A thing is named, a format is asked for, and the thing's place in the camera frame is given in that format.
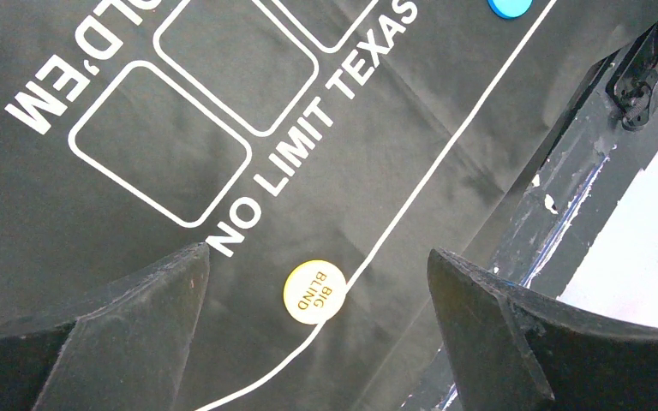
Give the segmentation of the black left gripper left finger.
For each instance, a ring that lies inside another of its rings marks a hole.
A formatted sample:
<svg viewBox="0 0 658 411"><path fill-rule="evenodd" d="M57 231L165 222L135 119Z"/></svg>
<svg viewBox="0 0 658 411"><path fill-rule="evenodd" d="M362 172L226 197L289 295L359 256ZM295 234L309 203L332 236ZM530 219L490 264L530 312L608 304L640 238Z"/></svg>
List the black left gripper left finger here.
<svg viewBox="0 0 658 411"><path fill-rule="evenodd" d="M199 242L0 325L0 410L170 410L208 285Z"/></svg>

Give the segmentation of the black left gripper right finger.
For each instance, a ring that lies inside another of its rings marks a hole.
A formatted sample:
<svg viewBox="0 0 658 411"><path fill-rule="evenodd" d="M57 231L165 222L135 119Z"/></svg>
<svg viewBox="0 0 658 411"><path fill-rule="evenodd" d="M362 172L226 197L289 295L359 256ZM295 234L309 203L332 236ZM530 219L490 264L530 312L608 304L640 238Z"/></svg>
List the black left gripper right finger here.
<svg viewBox="0 0 658 411"><path fill-rule="evenodd" d="M604 317L443 249L428 287L465 410L658 410L658 328Z"/></svg>

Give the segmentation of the yellow big blind button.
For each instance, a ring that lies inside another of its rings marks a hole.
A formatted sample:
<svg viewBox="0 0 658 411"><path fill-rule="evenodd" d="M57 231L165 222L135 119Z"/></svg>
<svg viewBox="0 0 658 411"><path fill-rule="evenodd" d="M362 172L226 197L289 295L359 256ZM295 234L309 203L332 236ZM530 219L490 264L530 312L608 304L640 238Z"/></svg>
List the yellow big blind button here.
<svg viewBox="0 0 658 411"><path fill-rule="evenodd" d="M315 259L296 267L283 289L289 315L305 325L318 325L342 308L348 292L343 272L325 260Z"/></svg>

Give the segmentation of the blue small blind button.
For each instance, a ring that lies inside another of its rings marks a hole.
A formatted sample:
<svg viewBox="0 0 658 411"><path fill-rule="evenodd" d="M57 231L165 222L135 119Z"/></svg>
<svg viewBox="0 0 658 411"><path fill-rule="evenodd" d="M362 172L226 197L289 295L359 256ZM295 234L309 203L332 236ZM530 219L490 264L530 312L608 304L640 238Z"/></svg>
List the blue small blind button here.
<svg viewBox="0 0 658 411"><path fill-rule="evenodd" d="M533 0L487 0L487 3L498 17L511 20L528 12Z"/></svg>

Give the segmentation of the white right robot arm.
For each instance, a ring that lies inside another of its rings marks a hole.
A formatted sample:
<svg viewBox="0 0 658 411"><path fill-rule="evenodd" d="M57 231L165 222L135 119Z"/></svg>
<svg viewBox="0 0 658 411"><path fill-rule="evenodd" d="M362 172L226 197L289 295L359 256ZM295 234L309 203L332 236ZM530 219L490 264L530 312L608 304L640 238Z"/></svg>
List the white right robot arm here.
<svg viewBox="0 0 658 411"><path fill-rule="evenodd" d="M607 83L627 131L643 129L658 109L658 22L632 45Z"/></svg>

